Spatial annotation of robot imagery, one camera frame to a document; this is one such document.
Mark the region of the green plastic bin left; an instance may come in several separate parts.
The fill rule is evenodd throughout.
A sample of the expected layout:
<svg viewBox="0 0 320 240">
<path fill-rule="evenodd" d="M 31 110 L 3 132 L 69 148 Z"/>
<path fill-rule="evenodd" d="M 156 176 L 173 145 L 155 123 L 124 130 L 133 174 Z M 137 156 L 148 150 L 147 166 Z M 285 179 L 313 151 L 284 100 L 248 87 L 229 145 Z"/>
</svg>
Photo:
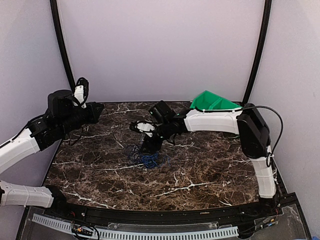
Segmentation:
<svg viewBox="0 0 320 240">
<path fill-rule="evenodd" d="M 191 109 L 213 110 L 214 107 L 222 100 L 222 97 L 208 90 L 200 93 L 191 103 Z"/>
</svg>

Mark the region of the green plastic bin middle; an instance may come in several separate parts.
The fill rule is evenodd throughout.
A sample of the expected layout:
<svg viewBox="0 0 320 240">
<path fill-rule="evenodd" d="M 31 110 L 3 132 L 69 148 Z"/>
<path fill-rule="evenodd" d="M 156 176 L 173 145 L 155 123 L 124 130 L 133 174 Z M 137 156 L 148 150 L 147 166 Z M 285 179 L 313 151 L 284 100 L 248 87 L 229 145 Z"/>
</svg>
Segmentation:
<svg viewBox="0 0 320 240">
<path fill-rule="evenodd" d="M 241 108 L 240 105 L 238 105 L 228 99 L 225 99 L 225 98 L 217 99 L 210 106 L 211 110 L 233 110 L 233 109 L 239 109 L 239 108 Z"/>
</svg>

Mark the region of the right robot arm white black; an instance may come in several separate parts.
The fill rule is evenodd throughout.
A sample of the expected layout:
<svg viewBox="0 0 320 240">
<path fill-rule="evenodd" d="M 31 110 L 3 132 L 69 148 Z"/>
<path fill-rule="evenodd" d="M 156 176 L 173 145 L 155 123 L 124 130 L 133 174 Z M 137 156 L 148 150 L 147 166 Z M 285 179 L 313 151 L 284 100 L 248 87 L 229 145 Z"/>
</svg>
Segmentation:
<svg viewBox="0 0 320 240">
<path fill-rule="evenodd" d="M 247 104 L 234 109 L 185 108 L 175 113 L 164 101 L 155 104 L 149 113 L 156 122 L 137 121 L 130 128 L 145 137 L 141 151 L 154 154 L 163 141 L 188 132 L 225 132 L 238 135 L 243 154 L 253 164 L 262 201 L 255 205 L 255 213 L 266 217 L 275 208 L 276 180 L 272 169 L 273 147 L 270 129 L 258 111 L 259 107 Z"/>
</svg>

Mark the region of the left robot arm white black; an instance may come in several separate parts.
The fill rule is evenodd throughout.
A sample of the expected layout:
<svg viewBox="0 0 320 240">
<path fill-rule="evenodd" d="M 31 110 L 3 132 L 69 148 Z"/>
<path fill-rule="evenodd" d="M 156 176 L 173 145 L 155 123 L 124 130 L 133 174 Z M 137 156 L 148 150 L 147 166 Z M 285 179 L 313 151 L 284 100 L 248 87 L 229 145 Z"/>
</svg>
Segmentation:
<svg viewBox="0 0 320 240">
<path fill-rule="evenodd" d="M 21 160 L 42 152 L 84 125 L 96 124 L 104 109 L 102 103 L 86 102 L 83 88 L 75 93 L 58 90 L 48 95 L 47 110 L 34 117 L 13 138 L 0 146 L 0 171 L 3 173 Z M 1 206 L 51 208 L 60 218 L 71 213 L 64 194 L 53 185 L 41 187 L 0 182 Z"/>
</svg>

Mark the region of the black frame post right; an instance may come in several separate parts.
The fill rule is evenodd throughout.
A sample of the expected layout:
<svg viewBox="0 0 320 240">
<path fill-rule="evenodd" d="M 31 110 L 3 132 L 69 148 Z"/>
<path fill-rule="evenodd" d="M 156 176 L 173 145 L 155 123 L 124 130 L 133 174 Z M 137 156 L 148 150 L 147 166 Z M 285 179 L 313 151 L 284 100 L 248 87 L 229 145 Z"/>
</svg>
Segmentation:
<svg viewBox="0 0 320 240">
<path fill-rule="evenodd" d="M 261 20 L 261 26 L 260 26 L 260 31 L 259 31 L 259 37 L 257 41 L 257 46 L 256 46 L 256 51 L 252 63 L 252 68 L 250 71 L 250 75 L 248 78 L 248 82 L 246 85 L 246 89 L 242 98 L 242 104 L 245 105 L 249 102 L 251 93 L 254 88 L 255 80 L 258 74 L 264 46 L 265 46 L 265 41 L 266 41 L 266 36 L 268 32 L 268 26 L 269 26 L 269 21 L 270 21 L 270 15 L 271 15 L 271 8 L 272 8 L 272 0 L 265 0 L 264 1 L 264 8 L 263 8 L 263 14 L 262 14 L 262 20 Z"/>
</svg>

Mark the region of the black front rail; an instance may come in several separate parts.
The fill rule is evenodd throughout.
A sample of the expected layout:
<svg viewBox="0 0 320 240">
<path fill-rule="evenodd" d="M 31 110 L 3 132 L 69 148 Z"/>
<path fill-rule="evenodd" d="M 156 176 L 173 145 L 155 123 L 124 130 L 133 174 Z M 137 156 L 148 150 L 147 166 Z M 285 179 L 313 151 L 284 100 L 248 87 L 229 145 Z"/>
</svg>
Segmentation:
<svg viewBox="0 0 320 240">
<path fill-rule="evenodd" d="M 61 203 L 58 208 L 46 208 L 45 214 L 63 219 L 75 220 L 97 226 L 107 226 L 110 223 L 173 225 L 200 224 L 217 222 L 223 224 L 252 224 L 260 218 L 280 215 L 283 211 L 279 206 L 269 207 L 260 202 L 252 202 L 238 206 L 210 208 L 203 210 L 183 211 L 134 211 L 116 210 L 98 207 Z"/>
</svg>

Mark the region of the black frame post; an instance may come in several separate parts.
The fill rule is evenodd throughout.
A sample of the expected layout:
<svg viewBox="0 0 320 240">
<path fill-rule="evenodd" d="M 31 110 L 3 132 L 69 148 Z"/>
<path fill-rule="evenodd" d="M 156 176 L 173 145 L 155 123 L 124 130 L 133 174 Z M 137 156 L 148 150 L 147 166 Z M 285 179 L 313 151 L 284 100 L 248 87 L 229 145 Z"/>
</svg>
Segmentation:
<svg viewBox="0 0 320 240">
<path fill-rule="evenodd" d="M 269 26 L 269 21 L 270 21 L 270 15 L 271 15 L 271 8 L 272 8 L 272 0 L 265 0 L 264 1 L 264 8 L 263 8 L 263 14 L 262 14 L 262 20 L 261 20 L 261 26 L 260 26 L 260 31 L 259 31 L 259 37 L 257 41 L 257 46 L 256 46 L 256 51 L 252 63 L 252 68 L 250 71 L 250 75 L 248 78 L 248 82 L 246 85 L 246 89 L 242 98 L 242 104 L 245 105 L 249 102 L 251 93 L 254 88 L 255 80 L 258 74 L 264 46 L 265 46 L 265 41 L 266 41 L 266 36 L 268 32 L 268 26 Z"/>
<path fill-rule="evenodd" d="M 59 9 L 58 9 L 58 1 L 50 0 L 49 3 L 50 3 L 51 16 L 53 20 L 56 40 L 57 40 L 62 64 L 64 67 L 65 75 L 67 77 L 68 85 L 73 92 L 76 88 L 76 82 L 72 72 L 72 68 L 71 68 L 71 64 L 69 61 L 69 56 L 67 53 L 67 48 L 64 40 L 62 24 L 61 24 Z"/>
</svg>

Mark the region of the green plastic bin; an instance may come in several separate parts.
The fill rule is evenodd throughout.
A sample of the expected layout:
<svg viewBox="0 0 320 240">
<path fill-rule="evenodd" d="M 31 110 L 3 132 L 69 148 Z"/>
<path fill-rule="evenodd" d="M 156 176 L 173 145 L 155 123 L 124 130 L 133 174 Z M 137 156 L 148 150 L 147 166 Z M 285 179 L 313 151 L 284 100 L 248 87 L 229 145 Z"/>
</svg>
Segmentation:
<svg viewBox="0 0 320 240">
<path fill-rule="evenodd" d="M 208 90 L 200 93 L 191 103 L 191 109 L 213 110 L 214 107 L 222 100 L 222 97 Z"/>
<path fill-rule="evenodd" d="M 238 105 L 228 99 L 225 99 L 225 98 L 217 99 L 210 106 L 211 110 L 233 110 L 233 109 L 239 109 L 239 108 L 241 108 L 240 105 Z"/>
</svg>

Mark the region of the black frame post left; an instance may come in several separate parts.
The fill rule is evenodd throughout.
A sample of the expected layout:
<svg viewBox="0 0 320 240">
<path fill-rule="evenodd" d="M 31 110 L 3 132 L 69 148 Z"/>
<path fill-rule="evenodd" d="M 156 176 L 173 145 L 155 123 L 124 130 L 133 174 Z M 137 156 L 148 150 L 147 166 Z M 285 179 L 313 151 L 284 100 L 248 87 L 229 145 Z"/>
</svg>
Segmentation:
<svg viewBox="0 0 320 240">
<path fill-rule="evenodd" d="M 61 24 L 59 9 L 58 9 L 58 1 L 50 0 L 49 3 L 50 3 L 51 16 L 53 20 L 56 40 L 57 40 L 62 64 L 64 67 L 65 75 L 67 77 L 68 85 L 73 92 L 76 88 L 76 82 L 72 72 L 72 68 L 71 68 L 71 64 L 69 61 L 69 56 L 67 53 L 67 48 L 64 40 L 62 24 Z"/>
</svg>

